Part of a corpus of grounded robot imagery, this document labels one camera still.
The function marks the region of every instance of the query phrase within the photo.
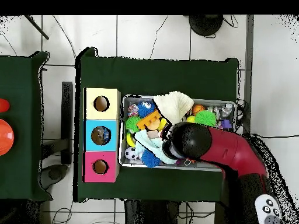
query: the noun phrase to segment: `green felt surface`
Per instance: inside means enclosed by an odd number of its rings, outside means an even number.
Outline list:
[[[83,88],[117,88],[122,97],[177,90],[193,99],[237,98],[235,58],[226,62],[96,58],[93,48],[81,55],[80,132],[76,133],[79,143],[75,143],[79,145],[79,161],[83,144]],[[78,163],[78,198],[218,201],[221,187],[221,172],[137,167],[121,167],[115,183],[83,183],[82,163]]]
[[[46,52],[34,57],[0,57],[0,98],[10,109],[0,113],[15,140],[8,153],[0,156],[0,198],[49,200],[37,180],[41,157],[41,104],[38,71]]]

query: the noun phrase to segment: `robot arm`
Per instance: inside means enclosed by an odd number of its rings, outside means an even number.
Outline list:
[[[267,180],[263,159],[244,137],[213,127],[180,122],[162,137],[170,158],[205,161],[222,168],[230,185],[230,208],[236,224],[282,224]]]

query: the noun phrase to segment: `gray bin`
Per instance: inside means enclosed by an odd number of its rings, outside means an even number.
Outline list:
[[[138,104],[139,102],[143,101],[152,101],[153,97],[152,96],[141,96],[139,98],[132,97],[132,96],[124,96],[122,99],[122,108],[123,108],[123,122],[120,123],[120,146],[119,146],[119,163],[122,166],[125,167],[145,167],[148,168],[146,165],[144,165],[141,161],[134,161],[135,163],[130,163],[130,160],[127,159],[124,155],[125,150],[129,147],[126,141],[126,128],[124,126],[126,120],[128,119],[128,107],[131,104]],[[202,104],[204,106],[217,106],[221,108],[225,104],[232,104],[233,105],[233,110],[232,114],[229,117],[230,122],[232,123],[233,129],[235,131],[236,126],[236,119],[237,119],[237,106],[234,102],[232,101],[221,101],[221,100],[194,100],[195,104]],[[184,164],[164,164],[160,163],[159,166],[154,167],[155,169],[185,169],[185,170],[207,170],[207,171],[215,171],[219,172],[221,169],[218,167],[206,163],[206,162],[197,162],[195,164],[191,163],[188,166],[185,166]]]

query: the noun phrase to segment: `yellow box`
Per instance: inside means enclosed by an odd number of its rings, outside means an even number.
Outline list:
[[[98,111],[95,107],[103,106],[107,100],[107,109]],[[119,120],[120,119],[120,92],[117,89],[86,88],[86,118],[88,120]]]

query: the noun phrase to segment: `white controller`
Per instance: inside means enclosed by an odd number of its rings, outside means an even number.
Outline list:
[[[259,224],[283,224],[278,203],[270,195],[263,194],[255,199]]]

